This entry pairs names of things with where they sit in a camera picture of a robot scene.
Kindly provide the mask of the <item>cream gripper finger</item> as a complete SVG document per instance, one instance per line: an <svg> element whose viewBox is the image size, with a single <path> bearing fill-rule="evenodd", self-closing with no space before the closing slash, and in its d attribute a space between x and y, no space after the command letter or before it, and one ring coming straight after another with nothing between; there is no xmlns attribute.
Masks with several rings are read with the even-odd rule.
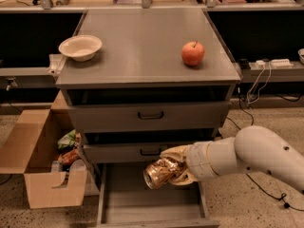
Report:
<svg viewBox="0 0 304 228"><path fill-rule="evenodd" d="M198 179L192 175L189 170L185 170L182 173L174 174L168 182L173 185L188 185L197 180Z"/></svg>
<svg viewBox="0 0 304 228"><path fill-rule="evenodd" d="M190 145L179 145L175 147L168 148L161 152L161 158L170 158L177 162L185 162L186 153L189 149Z"/></svg>

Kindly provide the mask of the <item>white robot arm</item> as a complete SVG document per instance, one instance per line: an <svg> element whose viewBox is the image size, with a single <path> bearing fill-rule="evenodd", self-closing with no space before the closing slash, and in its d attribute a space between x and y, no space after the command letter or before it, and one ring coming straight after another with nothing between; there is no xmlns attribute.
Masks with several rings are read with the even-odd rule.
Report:
<svg viewBox="0 0 304 228"><path fill-rule="evenodd" d="M175 179L175 184L262 172L304 192L304 156L262 126L245 127L236 136L219 141L172 147L161 156L186 165L188 177Z"/></svg>

